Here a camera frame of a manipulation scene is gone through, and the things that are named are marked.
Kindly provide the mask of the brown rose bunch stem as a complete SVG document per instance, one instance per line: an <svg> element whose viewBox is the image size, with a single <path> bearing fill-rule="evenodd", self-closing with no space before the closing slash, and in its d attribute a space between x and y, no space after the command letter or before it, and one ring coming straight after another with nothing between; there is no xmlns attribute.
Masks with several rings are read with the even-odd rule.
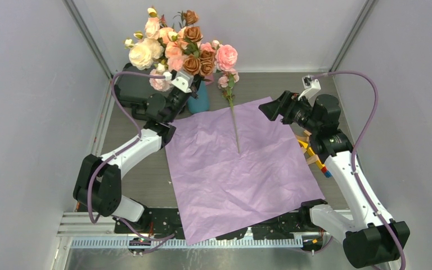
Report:
<svg viewBox="0 0 432 270"><path fill-rule="evenodd" d="M202 39L199 26L185 26L177 42L186 56L183 62L184 71L207 77L214 72L216 52L209 43L201 44Z"/></svg>

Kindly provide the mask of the pink flower bouquet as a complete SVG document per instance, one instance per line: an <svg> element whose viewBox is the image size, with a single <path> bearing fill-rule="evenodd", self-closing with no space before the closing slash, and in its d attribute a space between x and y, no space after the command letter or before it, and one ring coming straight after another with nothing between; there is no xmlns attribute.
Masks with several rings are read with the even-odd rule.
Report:
<svg viewBox="0 0 432 270"><path fill-rule="evenodd" d="M231 117L233 122L233 127L235 131L235 140L236 140L236 147L237 152L240 154L240 140L239 140L239 133L237 129L237 123L236 123L236 114L235 114L235 108L234 108L234 97L233 89L235 84L239 81L239 74L235 69L231 69L229 71L222 72L222 76L218 79L218 88L222 91L222 96L228 101L229 108L231 111Z"/></svg>

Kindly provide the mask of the cream white rose stem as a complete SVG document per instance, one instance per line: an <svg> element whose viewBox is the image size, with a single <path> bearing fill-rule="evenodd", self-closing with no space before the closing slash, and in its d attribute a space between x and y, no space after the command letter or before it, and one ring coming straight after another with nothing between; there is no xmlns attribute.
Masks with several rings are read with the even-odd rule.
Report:
<svg viewBox="0 0 432 270"><path fill-rule="evenodd" d="M129 49L130 63L138 70L150 68L164 53L164 47L158 40L152 38L145 38L137 43L128 38L124 41L124 45Z"/></svg>

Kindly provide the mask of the orange peach rose stem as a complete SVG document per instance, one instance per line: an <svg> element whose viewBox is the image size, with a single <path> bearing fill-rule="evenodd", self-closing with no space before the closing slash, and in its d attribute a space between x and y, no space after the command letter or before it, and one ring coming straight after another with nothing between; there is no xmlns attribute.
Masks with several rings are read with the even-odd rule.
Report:
<svg viewBox="0 0 432 270"><path fill-rule="evenodd" d="M160 38L162 38L165 48L165 57L167 58L166 64L169 71L180 71L186 59L183 50L186 48L187 43L183 40L184 31L186 27L182 28L178 33L173 28L165 27L159 30Z"/></svg>

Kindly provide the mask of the large pink rose stem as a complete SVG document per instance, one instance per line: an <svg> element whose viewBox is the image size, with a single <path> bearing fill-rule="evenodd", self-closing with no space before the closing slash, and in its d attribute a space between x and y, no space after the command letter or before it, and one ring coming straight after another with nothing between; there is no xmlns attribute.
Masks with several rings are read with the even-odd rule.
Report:
<svg viewBox="0 0 432 270"><path fill-rule="evenodd" d="M199 46L200 58L203 60L203 53L212 55L214 71L234 71L238 59L238 52L229 44L221 44L218 40L202 43Z"/></svg>

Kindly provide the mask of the small peach rose stem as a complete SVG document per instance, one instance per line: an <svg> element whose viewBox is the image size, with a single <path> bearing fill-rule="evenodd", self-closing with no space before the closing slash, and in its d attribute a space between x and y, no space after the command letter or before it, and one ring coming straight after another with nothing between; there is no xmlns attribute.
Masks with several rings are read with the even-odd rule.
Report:
<svg viewBox="0 0 432 270"><path fill-rule="evenodd" d="M149 17L145 24L145 34L147 38L159 39L160 19L158 17Z"/></svg>

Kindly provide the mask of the brown rose flower stem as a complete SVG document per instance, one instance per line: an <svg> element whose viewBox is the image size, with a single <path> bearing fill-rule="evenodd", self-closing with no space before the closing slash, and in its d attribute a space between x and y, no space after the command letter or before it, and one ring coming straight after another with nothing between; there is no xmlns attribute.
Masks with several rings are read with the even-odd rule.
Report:
<svg viewBox="0 0 432 270"><path fill-rule="evenodd" d="M181 18L181 23L185 26L194 25L199 21L198 14L193 10L181 11L178 14Z"/></svg>

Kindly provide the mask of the purple and pink wrapping paper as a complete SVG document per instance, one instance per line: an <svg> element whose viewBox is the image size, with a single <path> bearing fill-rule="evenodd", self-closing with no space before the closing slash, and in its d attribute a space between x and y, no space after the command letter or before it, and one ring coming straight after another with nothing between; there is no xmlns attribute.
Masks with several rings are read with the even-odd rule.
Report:
<svg viewBox="0 0 432 270"><path fill-rule="evenodd" d="M189 245L295 210L323 193L270 97L174 121L165 152Z"/></svg>

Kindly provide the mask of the pale pink rose stem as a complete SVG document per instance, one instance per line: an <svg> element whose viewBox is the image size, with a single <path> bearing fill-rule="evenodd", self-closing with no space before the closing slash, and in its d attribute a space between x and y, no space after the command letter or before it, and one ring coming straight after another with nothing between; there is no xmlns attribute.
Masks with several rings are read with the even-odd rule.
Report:
<svg viewBox="0 0 432 270"><path fill-rule="evenodd" d="M154 90L166 92L170 89L170 77L172 74L165 65L158 63L156 68L150 71L150 75L149 82Z"/></svg>

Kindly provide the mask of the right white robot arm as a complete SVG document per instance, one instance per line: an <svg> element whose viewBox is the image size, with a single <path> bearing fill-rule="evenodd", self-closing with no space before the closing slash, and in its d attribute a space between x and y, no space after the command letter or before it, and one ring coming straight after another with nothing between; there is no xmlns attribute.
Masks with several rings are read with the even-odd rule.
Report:
<svg viewBox="0 0 432 270"><path fill-rule="evenodd" d="M363 175L348 137L339 129L339 100L319 95L314 104L298 93L285 91L278 99L259 105L270 120L279 116L282 124L297 124L310 133L309 144L339 186L352 214L348 219L322 199L303 202L298 216L306 231L324 229L342 244L345 256L355 268L400 260L410 236L404 221L395 221L376 197Z"/></svg>

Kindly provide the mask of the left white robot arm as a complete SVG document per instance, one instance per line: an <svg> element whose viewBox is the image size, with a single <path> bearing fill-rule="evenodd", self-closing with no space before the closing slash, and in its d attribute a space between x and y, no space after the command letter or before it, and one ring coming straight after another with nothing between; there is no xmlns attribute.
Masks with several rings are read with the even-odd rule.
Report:
<svg viewBox="0 0 432 270"><path fill-rule="evenodd" d="M170 142L176 131L172 121L187 101L197 96L201 82L200 76L185 79L179 75L172 80L167 95L150 95L143 103L146 123L137 129L135 137L102 156L89 154L83 159L73 198L91 213L126 219L135 232L145 232L150 225L149 216L143 213L145 206L122 194L122 179L143 159Z"/></svg>

